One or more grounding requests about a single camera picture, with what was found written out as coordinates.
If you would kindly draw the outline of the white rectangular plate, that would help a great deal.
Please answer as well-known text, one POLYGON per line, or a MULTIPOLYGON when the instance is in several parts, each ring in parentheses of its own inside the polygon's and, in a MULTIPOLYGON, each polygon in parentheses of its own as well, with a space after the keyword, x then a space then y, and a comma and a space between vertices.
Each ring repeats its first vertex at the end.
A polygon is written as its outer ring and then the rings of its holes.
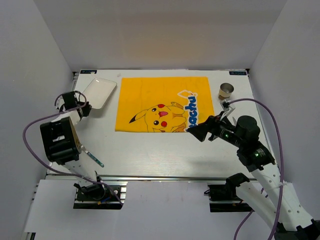
POLYGON ((94 78, 83 91, 83 94, 94 110, 100 110, 104 107, 116 87, 117 83, 114 81, 94 78))

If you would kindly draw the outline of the metal cup with paper sleeve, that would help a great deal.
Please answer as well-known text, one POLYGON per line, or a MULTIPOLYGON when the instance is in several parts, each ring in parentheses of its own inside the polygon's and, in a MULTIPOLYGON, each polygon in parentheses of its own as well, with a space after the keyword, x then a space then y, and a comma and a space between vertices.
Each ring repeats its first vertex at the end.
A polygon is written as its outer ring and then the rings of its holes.
POLYGON ((228 99, 234 92, 234 86, 230 83, 222 83, 219 87, 218 99, 225 100, 228 99))

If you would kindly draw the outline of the yellow Pikachu cloth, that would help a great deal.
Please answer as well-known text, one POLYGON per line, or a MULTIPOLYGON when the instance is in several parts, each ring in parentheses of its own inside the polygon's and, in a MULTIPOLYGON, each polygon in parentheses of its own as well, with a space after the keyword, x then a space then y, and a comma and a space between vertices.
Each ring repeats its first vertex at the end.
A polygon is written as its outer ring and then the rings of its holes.
POLYGON ((123 78, 115 131, 183 133, 213 114, 205 76, 123 78))

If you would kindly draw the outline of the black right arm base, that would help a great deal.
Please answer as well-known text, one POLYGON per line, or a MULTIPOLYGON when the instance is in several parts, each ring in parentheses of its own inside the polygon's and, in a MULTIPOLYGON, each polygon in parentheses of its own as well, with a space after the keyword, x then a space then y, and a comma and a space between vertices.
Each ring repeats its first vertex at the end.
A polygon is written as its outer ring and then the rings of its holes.
POLYGON ((244 213, 252 208, 234 192, 227 189, 225 184, 211 184, 203 193, 209 198, 211 213, 244 213))

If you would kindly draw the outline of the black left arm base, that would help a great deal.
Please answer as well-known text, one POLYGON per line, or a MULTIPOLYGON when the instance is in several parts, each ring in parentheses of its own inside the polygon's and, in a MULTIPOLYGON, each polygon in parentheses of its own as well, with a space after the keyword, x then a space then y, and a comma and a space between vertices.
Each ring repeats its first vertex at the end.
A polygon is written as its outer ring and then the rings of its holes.
POLYGON ((110 185, 111 190, 100 184, 81 187, 75 183, 73 186, 76 188, 74 209, 120 210, 122 208, 122 204, 117 199, 121 197, 120 185, 110 185))

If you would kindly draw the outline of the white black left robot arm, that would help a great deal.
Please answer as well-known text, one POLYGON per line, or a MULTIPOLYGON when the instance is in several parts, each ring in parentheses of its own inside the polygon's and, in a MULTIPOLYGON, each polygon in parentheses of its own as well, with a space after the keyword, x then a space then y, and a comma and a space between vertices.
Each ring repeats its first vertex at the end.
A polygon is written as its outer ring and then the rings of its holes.
POLYGON ((99 200, 105 196, 106 187, 96 182, 98 174, 89 166, 90 158, 81 155, 82 144, 76 132, 76 125, 89 115, 92 107, 80 91, 61 94, 54 105, 58 107, 59 115, 40 125, 46 157, 77 177, 81 187, 90 185, 88 193, 99 200))

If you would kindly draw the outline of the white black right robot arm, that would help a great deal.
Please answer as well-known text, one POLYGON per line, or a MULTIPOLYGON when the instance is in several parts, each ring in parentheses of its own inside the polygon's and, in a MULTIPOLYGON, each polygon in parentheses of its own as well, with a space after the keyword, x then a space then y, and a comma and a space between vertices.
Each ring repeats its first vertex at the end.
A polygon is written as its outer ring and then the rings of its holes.
POLYGON ((276 240, 320 238, 320 222, 302 207, 296 193, 281 179, 276 160, 259 141, 260 128, 253 117, 241 116, 236 125, 232 125, 225 117, 209 116, 187 132, 201 142, 210 133, 209 141, 220 138, 238 148, 238 159, 259 182, 266 196, 257 191, 243 173, 226 179, 226 195, 245 201, 271 228, 276 240))

